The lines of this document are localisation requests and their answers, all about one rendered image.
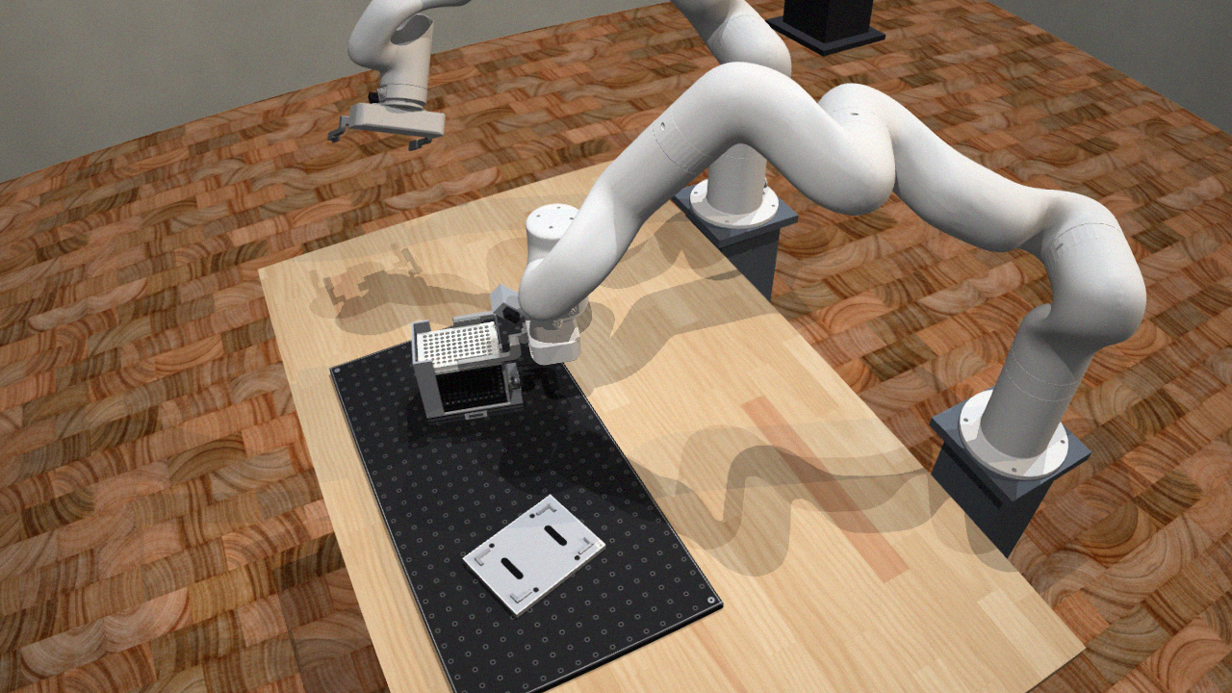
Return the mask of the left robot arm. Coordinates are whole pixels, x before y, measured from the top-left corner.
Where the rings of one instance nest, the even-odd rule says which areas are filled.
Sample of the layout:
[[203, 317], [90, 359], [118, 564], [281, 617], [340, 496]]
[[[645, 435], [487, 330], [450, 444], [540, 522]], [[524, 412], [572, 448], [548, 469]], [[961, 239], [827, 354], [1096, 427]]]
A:
[[958, 432], [1002, 476], [1060, 470], [1060, 420], [1092, 358], [1127, 342], [1145, 314], [1142, 273], [1117, 219], [1083, 194], [1023, 186], [971, 162], [887, 92], [843, 84], [818, 104], [772, 67], [713, 67], [602, 171], [579, 210], [549, 203], [529, 215], [519, 292], [499, 284], [492, 312], [513, 324], [582, 313], [646, 219], [744, 143], [837, 215], [871, 215], [894, 192], [942, 233], [1044, 263], [1052, 303], [1025, 316], [993, 391], [963, 404]]

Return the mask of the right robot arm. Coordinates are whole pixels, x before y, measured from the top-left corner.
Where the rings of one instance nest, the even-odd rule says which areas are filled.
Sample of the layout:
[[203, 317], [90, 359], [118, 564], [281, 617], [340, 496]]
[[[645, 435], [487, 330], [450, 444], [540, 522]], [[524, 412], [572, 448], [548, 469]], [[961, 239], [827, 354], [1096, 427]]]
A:
[[[419, 12], [440, 6], [464, 6], [469, 1], [370, 2], [347, 43], [347, 55], [355, 64], [381, 73], [381, 88], [370, 92], [370, 104], [426, 104], [434, 18]], [[791, 59], [782, 37], [775, 35], [745, 0], [670, 1], [703, 37], [703, 43], [719, 64], [740, 62], [772, 67], [791, 78]], [[706, 222], [731, 229], [747, 229], [769, 222], [776, 215], [779, 200], [768, 186], [765, 170], [764, 157], [752, 146], [731, 146], [708, 166], [707, 179], [694, 187], [691, 208]]]

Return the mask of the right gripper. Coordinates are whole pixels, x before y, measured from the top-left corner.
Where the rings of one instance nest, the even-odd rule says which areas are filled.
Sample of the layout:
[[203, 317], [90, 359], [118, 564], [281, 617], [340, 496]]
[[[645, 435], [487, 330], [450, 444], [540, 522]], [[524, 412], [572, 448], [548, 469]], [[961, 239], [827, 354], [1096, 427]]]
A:
[[326, 132], [326, 141], [340, 141], [339, 134], [345, 132], [345, 125], [350, 129], [423, 137], [409, 142], [408, 150], [411, 152], [431, 143], [432, 138], [444, 137], [445, 120], [445, 113], [429, 113], [418, 104], [355, 104], [350, 107], [350, 115], [340, 115], [339, 128]]

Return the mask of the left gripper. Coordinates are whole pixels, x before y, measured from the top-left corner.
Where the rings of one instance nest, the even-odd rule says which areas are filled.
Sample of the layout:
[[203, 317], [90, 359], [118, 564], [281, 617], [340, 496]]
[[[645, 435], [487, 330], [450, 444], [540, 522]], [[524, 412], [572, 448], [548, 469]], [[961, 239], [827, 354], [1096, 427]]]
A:
[[[522, 316], [520, 321], [521, 333], [509, 335], [509, 351], [458, 358], [457, 367], [460, 372], [464, 372], [464, 370], [469, 369], [487, 367], [487, 364], [490, 363], [515, 360], [521, 356], [521, 344], [526, 343], [529, 343], [529, 354], [542, 367], [551, 364], [574, 361], [582, 353], [579, 327], [577, 324], [577, 318], [580, 314], [559, 317], [559, 319], [554, 321], [532, 321], [527, 316]], [[480, 324], [480, 321], [495, 318], [496, 316], [492, 311], [456, 316], [453, 317], [453, 327], [476, 326]]]

